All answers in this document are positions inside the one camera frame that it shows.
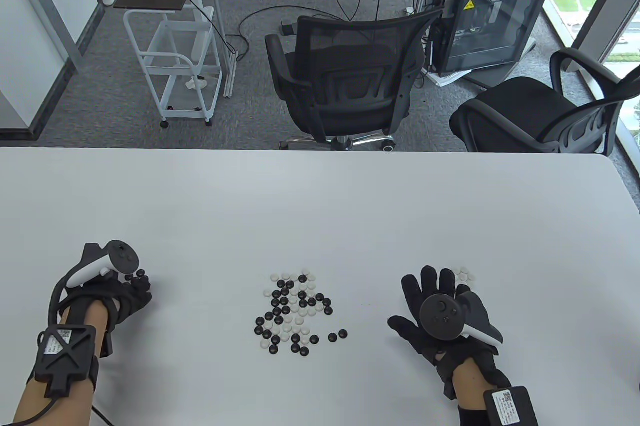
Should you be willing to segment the person's right hand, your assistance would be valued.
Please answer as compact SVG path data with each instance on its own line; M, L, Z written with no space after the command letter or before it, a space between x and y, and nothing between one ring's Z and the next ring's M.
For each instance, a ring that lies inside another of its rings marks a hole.
M423 267L420 278L404 276L402 290L413 319L391 316L387 321L436 367L445 385L444 394L450 400L457 398L455 369L468 359L474 360L490 385L512 385L495 363L504 341L502 333L490 323L480 296L468 285L457 285L456 280L452 270L437 272L432 266Z

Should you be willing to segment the person's left hand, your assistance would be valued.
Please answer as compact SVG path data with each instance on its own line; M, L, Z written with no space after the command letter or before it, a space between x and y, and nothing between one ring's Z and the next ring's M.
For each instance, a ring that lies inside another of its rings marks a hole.
M60 294L61 291L54 291L52 295L48 323L94 327L94 354L98 358L112 354L114 328L146 307L153 297L148 276L126 275L121 281L116 273L66 288L64 299Z

